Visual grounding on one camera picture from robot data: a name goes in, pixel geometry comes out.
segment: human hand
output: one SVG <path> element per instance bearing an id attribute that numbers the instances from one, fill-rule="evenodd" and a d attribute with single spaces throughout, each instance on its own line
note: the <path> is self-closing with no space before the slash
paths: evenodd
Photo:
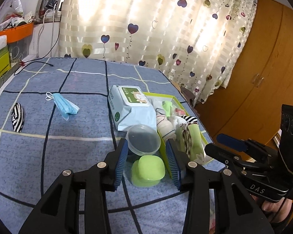
<path id="1" fill-rule="evenodd" d="M 258 197 L 254 196 L 254 195 L 252 195 L 252 197 L 257 203 L 259 203 L 259 198 Z M 278 212 L 278 210 L 281 207 L 281 205 L 282 205 L 284 200 L 286 200 L 286 201 L 284 202 L 281 210 L 275 216 L 275 214 Z M 268 212 L 268 213 L 269 212 L 273 213 L 272 215 L 270 215 L 268 217 L 269 222 L 278 223 L 278 222 L 282 222 L 283 220 L 285 220 L 287 218 L 288 214 L 291 211 L 291 206 L 292 206 L 292 201 L 290 199 L 282 198 L 277 203 L 264 201 L 264 203 L 262 204 L 262 210 L 265 211 L 265 212 Z"/>

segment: clear plastic container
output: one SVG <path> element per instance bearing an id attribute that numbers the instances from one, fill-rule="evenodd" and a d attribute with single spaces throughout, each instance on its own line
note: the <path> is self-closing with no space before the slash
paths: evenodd
<path id="1" fill-rule="evenodd" d="M 126 134 L 128 148 L 139 156 L 153 155 L 161 145 L 157 131 L 147 125 L 131 126 Z"/>

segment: green label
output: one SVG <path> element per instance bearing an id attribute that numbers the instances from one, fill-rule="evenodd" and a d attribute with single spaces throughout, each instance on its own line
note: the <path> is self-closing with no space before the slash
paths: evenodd
<path id="1" fill-rule="evenodd" d="M 147 100 L 144 95 L 142 95 L 137 88 L 121 88 L 125 93 L 126 99 L 129 103 L 145 103 L 147 104 Z"/>
<path id="2" fill-rule="evenodd" d="M 119 117 L 120 117 L 119 112 L 117 112 L 117 113 L 115 114 L 115 121 L 116 121 L 116 122 L 119 121 Z"/>

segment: green round logo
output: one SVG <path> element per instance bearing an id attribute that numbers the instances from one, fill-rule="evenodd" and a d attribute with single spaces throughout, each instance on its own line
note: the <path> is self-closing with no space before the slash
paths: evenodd
<path id="1" fill-rule="evenodd" d="M 115 121 L 116 121 L 116 122 L 119 121 L 119 117 L 120 117 L 119 112 L 117 112 L 117 113 L 115 114 Z"/>

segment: wardrobe handle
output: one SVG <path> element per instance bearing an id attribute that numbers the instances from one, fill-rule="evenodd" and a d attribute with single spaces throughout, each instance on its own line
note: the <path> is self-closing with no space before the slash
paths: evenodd
<path id="1" fill-rule="evenodd" d="M 258 84 L 256 85 L 257 88 L 261 85 L 261 83 L 262 83 L 263 80 L 264 80 L 263 77 L 259 80 Z"/>
<path id="2" fill-rule="evenodd" d="M 257 74 L 256 76 L 254 76 L 253 81 L 252 81 L 252 84 L 255 83 L 255 81 L 256 81 L 256 79 L 257 79 L 258 76 L 259 76 L 259 74 Z"/>

